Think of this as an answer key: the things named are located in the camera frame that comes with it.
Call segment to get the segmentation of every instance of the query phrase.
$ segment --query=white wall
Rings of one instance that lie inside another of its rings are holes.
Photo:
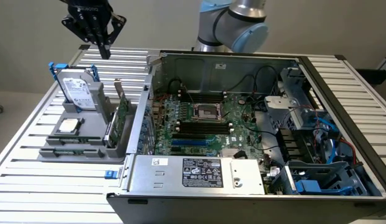
[[[199,0],[111,0],[127,25],[114,44],[190,49]],[[386,0],[269,0],[270,37],[261,51],[343,54],[358,67],[386,56]],[[0,0],[0,91],[46,92],[47,63],[69,62],[82,43],[61,24],[58,0]]]

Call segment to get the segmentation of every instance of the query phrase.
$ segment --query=slotted metal surface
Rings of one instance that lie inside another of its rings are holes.
[[[121,78],[126,95],[137,103],[147,75],[146,57],[158,55],[159,51],[114,48],[111,53],[111,59],[105,61],[99,51],[90,49],[74,65],[95,63],[106,95],[113,100],[118,98],[113,80]],[[379,130],[386,134],[385,110],[377,107],[371,94],[334,56],[311,56],[310,59],[386,163],[386,140],[378,136]],[[105,171],[118,170],[121,165],[42,163],[37,160],[39,147],[45,145],[63,112],[63,99],[54,85],[0,155],[0,223],[122,223],[103,195],[118,184],[118,180],[103,178]],[[369,100],[366,106],[358,100]],[[371,223],[382,224],[383,220]]]

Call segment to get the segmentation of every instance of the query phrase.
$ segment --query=warning label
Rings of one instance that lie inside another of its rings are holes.
[[[182,184],[189,188],[223,188],[221,160],[183,159]]]

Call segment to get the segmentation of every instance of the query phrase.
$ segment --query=motherboard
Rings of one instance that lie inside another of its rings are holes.
[[[163,95],[154,102],[155,154],[263,156],[255,111],[242,95]]]

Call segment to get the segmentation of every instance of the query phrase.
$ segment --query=green circuit board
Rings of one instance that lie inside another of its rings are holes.
[[[157,144],[155,154],[158,155],[201,155],[201,156],[225,156],[226,152],[231,153],[239,150],[245,150],[250,159],[259,159],[263,156],[263,152],[257,149],[262,149],[262,144],[258,142],[259,134],[246,127],[258,130],[255,123],[251,123],[253,109],[250,106],[239,104],[239,100],[246,99],[241,95],[229,95],[222,103],[218,104],[221,110],[221,119],[198,119],[195,118],[195,105],[202,104],[197,102],[181,102],[174,95],[166,96],[155,102],[158,106],[159,115],[155,119],[157,124]],[[242,112],[249,119],[242,119]],[[177,121],[185,122],[215,122],[215,123],[233,123],[234,131],[231,134],[206,134],[206,146],[179,146],[181,152],[173,152],[173,134],[177,131]]]

